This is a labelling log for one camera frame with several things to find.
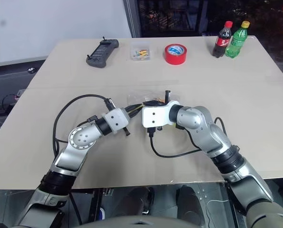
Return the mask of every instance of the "beige tabletop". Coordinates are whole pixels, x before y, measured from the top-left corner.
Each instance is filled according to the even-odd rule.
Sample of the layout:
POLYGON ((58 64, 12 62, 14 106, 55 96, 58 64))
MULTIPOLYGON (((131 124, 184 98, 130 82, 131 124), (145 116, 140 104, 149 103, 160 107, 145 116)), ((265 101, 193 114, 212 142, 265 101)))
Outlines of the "beige tabletop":
MULTIPOLYGON (((230 140, 260 175, 283 177, 283 74, 259 41, 249 37, 237 58, 216 59, 209 53, 214 37, 146 40, 151 43, 151 60, 130 60, 132 39, 120 39, 103 69, 85 63, 98 40, 70 40, 55 47, 0 130, 0 189, 38 186, 53 159, 54 119, 72 98, 99 94, 124 107, 132 102, 132 95, 166 89, 182 105, 202 105, 213 117, 222 117, 230 140), (163 50, 170 43, 187 47, 184 64, 173 66, 164 61, 163 50)), ((61 117, 57 137, 66 140, 78 123, 105 111, 98 99, 78 101, 61 117)), ((128 137, 118 132, 97 141, 75 188, 223 180, 202 152, 174 159, 156 157, 141 125, 141 114, 128 129, 128 137)), ((193 149, 186 133, 173 126, 157 132, 154 143, 165 154, 193 149)))

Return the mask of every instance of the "white wall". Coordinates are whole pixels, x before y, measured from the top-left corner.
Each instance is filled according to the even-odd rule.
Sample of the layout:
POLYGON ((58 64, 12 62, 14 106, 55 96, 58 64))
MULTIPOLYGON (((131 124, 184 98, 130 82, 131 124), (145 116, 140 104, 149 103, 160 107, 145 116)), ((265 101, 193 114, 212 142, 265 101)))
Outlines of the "white wall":
POLYGON ((0 0, 0 65, 46 57, 71 38, 130 38, 122 0, 0 0))

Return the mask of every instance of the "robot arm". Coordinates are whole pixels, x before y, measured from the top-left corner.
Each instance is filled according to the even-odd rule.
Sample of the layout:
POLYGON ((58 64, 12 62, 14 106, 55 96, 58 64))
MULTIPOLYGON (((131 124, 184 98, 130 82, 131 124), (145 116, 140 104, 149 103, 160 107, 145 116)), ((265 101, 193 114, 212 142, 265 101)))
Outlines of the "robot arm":
POLYGON ((17 226, 52 227, 63 218, 59 209, 68 200, 70 190, 78 176, 89 149, 96 140, 128 126, 130 117, 123 108, 115 108, 89 126, 73 129, 68 144, 53 161, 48 173, 42 178, 31 199, 22 211, 17 226))
POLYGON ((239 153, 239 147, 214 124, 205 107, 184 107, 170 101, 164 106, 144 107, 142 112, 146 128, 176 123, 190 132, 195 145, 206 153, 228 182, 230 197, 239 211, 247 214, 248 227, 283 227, 283 208, 273 202, 265 181, 239 153))

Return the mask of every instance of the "remote controller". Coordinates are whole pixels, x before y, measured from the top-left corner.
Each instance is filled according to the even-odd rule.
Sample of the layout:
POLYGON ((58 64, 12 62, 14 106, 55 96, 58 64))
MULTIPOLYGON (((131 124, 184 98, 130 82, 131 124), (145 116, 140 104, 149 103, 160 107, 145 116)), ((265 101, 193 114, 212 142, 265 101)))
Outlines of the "remote controller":
POLYGON ((107 58, 117 47, 119 47, 118 40, 105 39, 103 37, 103 40, 100 41, 96 50, 91 55, 87 56, 86 63, 92 67, 104 68, 107 65, 107 58))

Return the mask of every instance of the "tape roll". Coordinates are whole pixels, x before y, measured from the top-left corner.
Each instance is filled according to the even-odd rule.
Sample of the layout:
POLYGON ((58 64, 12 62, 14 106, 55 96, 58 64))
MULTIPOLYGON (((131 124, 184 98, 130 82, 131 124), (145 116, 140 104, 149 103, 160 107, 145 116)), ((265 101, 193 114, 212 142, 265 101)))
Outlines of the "tape roll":
POLYGON ((181 44, 170 44, 165 48, 166 61, 172 65, 179 65, 185 62, 187 48, 181 44))

